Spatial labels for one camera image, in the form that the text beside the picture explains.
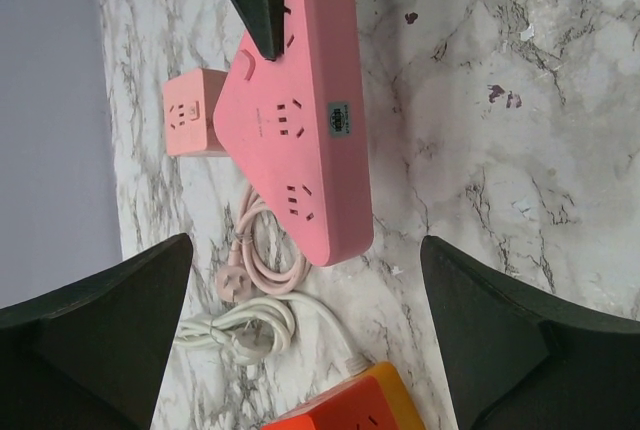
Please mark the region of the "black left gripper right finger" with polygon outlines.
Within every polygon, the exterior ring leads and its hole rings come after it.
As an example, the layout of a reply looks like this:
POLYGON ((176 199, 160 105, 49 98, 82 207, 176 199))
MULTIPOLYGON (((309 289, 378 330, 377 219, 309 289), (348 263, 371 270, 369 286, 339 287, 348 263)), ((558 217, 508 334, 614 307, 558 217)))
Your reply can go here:
POLYGON ((459 428, 638 428, 638 322, 546 293, 436 236, 420 261, 459 428))

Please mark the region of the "red cube socket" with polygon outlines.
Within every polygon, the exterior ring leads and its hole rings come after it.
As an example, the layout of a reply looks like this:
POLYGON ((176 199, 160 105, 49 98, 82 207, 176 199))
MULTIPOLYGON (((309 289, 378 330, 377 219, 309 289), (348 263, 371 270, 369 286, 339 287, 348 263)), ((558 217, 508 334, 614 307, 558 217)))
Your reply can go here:
POLYGON ((415 410, 399 412, 394 400, 373 377, 324 392, 263 429, 425 429, 415 410))

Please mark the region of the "orange power strip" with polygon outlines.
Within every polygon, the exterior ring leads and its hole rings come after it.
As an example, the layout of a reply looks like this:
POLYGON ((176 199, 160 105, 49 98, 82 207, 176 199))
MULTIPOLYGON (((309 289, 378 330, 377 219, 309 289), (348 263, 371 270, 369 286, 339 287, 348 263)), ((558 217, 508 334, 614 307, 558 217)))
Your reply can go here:
POLYGON ((348 429, 426 429, 409 391, 390 362, 377 363, 350 378, 348 383, 348 429))

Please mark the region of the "pink cube socket adapter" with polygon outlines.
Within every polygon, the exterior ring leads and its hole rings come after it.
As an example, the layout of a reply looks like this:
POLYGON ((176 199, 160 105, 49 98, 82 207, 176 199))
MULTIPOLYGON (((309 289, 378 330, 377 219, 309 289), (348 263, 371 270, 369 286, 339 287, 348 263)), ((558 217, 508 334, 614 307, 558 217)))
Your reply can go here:
POLYGON ((164 84, 165 141, 169 156, 226 155, 213 122, 226 76, 223 71, 196 68, 164 84))

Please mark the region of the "pink triangular power strip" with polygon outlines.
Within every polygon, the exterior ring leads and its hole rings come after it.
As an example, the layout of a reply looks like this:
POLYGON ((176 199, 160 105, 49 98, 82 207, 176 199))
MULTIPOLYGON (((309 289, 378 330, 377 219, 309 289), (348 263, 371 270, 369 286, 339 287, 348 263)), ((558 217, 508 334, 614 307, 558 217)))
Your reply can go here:
POLYGON ((330 266, 373 240, 356 3, 284 3, 283 54, 242 38, 214 129, 301 252, 330 266))

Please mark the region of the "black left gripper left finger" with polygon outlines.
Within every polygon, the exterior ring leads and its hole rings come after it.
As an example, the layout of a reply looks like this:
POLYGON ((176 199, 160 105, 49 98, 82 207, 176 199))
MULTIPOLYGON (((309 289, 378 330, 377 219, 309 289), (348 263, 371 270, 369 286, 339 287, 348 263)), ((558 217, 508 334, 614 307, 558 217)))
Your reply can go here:
POLYGON ((2 309, 2 428, 150 428, 192 260, 178 234, 2 309))

